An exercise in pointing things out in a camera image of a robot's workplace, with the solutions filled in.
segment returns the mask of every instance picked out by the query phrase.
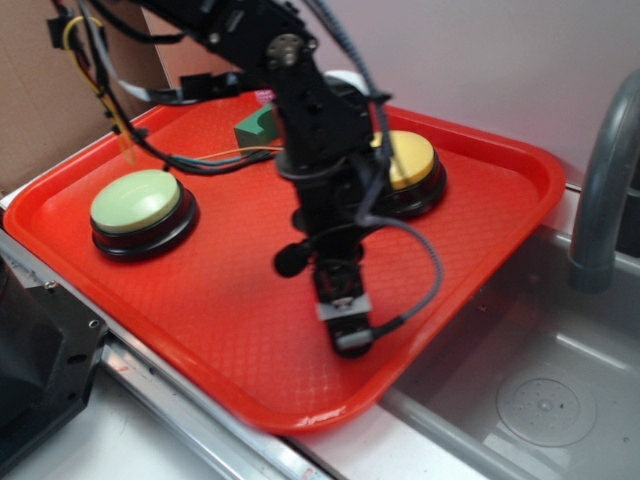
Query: yellow wire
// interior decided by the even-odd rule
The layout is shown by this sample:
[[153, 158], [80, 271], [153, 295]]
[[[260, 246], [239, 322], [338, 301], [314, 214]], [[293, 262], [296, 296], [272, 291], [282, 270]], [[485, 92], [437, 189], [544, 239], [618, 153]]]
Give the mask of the yellow wire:
[[238, 152], [246, 152], [249, 150], [271, 150], [274, 152], [280, 152], [283, 150], [282, 147], [271, 147], [271, 146], [267, 146], [267, 145], [262, 145], [262, 146], [255, 146], [255, 147], [242, 147], [242, 148], [233, 148], [231, 150], [226, 150], [224, 152], [216, 152], [216, 153], [211, 153], [209, 155], [205, 155], [203, 157], [199, 157], [198, 160], [206, 160], [207, 158], [213, 158], [213, 157], [221, 157], [222, 155], [230, 155], [232, 153], [238, 153]]
[[[102, 27], [102, 22], [97, 18], [91, 17], [90, 20], [93, 23], [95, 23], [98, 27]], [[87, 82], [87, 84], [89, 85], [93, 93], [95, 93], [100, 98], [105, 108], [109, 111], [111, 118], [113, 119], [113, 122], [115, 123], [116, 127], [122, 134], [122, 138], [118, 136], [118, 144], [120, 145], [120, 150], [122, 151], [122, 155], [125, 157], [125, 159], [127, 159], [127, 161], [129, 161], [129, 163], [135, 163], [135, 150], [133, 149], [134, 142], [131, 138], [131, 132], [129, 132], [129, 130], [127, 129], [126, 124], [122, 120], [120, 115], [118, 115], [113, 102], [108, 97], [104, 97], [101, 95], [100, 89], [95, 85], [93, 80], [87, 75], [84, 69], [80, 66], [80, 64], [78, 63], [78, 59], [76, 58], [73, 50], [71, 49], [71, 45], [69, 43], [69, 37], [71, 36], [71, 32], [73, 31], [73, 29], [76, 28], [80, 22], [84, 22], [84, 17], [75, 17], [73, 20], [71, 20], [67, 24], [64, 31], [62, 32], [62, 45], [65, 51], [67, 52], [67, 55], [71, 60], [71, 63], [73, 63], [73, 65], [76, 67], [76, 70], [78, 70], [80, 76], [84, 78], [84, 80]], [[271, 150], [271, 151], [279, 152], [283, 149], [282, 147], [272, 147], [272, 146], [234, 148], [231, 150], [226, 150], [224, 152], [217, 152], [217, 153], [212, 153], [210, 155], [205, 155], [203, 157], [199, 157], [198, 160], [206, 160], [208, 158], [220, 157], [223, 155], [230, 155], [232, 153], [245, 152], [249, 150]], [[131, 152], [130, 159], [127, 158], [127, 151]]]
[[[93, 23], [95, 23], [98, 27], [102, 27], [102, 22], [97, 18], [91, 17], [90, 20]], [[113, 102], [109, 98], [103, 97], [101, 95], [100, 89], [95, 85], [93, 80], [87, 75], [84, 69], [80, 66], [80, 64], [78, 63], [78, 59], [76, 58], [73, 50], [71, 49], [71, 45], [69, 43], [69, 37], [71, 36], [71, 32], [73, 31], [73, 29], [76, 28], [76, 26], [80, 22], [84, 22], [83, 17], [75, 17], [73, 20], [71, 20], [67, 24], [64, 31], [62, 32], [62, 46], [64, 47], [64, 50], [67, 52], [67, 56], [71, 60], [71, 63], [76, 67], [76, 70], [78, 71], [80, 76], [87, 82], [87, 84], [89, 85], [89, 88], [91, 88], [93, 93], [100, 98], [100, 101], [102, 102], [102, 104], [109, 111], [109, 114], [111, 115], [113, 123], [118, 128], [118, 131], [122, 134], [122, 137], [118, 136], [118, 144], [120, 146], [120, 150], [122, 151], [122, 155], [127, 160], [127, 162], [129, 162], [130, 164], [133, 164], [136, 161], [135, 150], [133, 149], [134, 142], [133, 142], [133, 139], [131, 138], [131, 133], [127, 129], [126, 123], [120, 117], [120, 115], [118, 115], [117, 109], [115, 108], [115, 105], [113, 104]]]

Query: stainless steel sink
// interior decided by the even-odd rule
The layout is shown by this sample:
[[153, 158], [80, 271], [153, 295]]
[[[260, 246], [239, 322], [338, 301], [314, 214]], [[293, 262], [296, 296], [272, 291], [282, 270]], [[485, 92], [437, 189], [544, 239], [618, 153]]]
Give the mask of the stainless steel sink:
[[568, 247], [539, 229], [382, 402], [489, 478], [640, 475], [640, 267], [578, 293]]

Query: red tray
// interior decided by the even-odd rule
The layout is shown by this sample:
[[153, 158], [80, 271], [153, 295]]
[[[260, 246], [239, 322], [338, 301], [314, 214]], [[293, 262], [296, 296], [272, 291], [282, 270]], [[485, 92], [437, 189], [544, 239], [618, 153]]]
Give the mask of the red tray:
[[[235, 146], [231, 127], [255, 111], [252, 96], [157, 108], [140, 119], [165, 151], [205, 155]], [[444, 284], [403, 328], [356, 360], [333, 353], [316, 320], [311, 275], [282, 279], [274, 254], [301, 239], [290, 225], [293, 186], [272, 163], [229, 176], [176, 176], [196, 196], [193, 235], [162, 257], [131, 265], [91, 242], [89, 207], [109, 182], [160, 163], [131, 166], [108, 137], [47, 173], [5, 216], [7, 231], [204, 392], [278, 434], [329, 427], [376, 402], [469, 297], [560, 199], [564, 175], [542, 150], [389, 108], [392, 128], [434, 144], [448, 173], [439, 206], [413, 221], [440, 254]], [[363, 273], [381, 324], [429, 288], [433, 267], [417, 242], [383, 229], [366, 240]]]

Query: faucet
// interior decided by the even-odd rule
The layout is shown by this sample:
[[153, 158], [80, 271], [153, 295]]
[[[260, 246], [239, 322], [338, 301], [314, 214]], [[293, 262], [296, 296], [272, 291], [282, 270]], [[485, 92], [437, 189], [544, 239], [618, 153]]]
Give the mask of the faucet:
[[569, 284], [609, 288], [615, 251], [640, 257], [640, 70], [620, 86], [596, 139], [569, 250]]

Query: black cable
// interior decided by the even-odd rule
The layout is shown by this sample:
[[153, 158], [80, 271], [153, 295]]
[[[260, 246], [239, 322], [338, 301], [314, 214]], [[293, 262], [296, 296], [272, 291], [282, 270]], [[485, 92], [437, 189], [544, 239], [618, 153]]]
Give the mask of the black cable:
[[186, 36], [184, 32], [173, 35], [149, 35], [126, 23], [115, 13], [105, 7], [99, 0], [89, 0], [89, 3], [91, 3], [100, 15], [102, 15], [111, 25], [117, 28], [124, 35], [137, 42], [151, 45], [173, 45], [181, 42]]

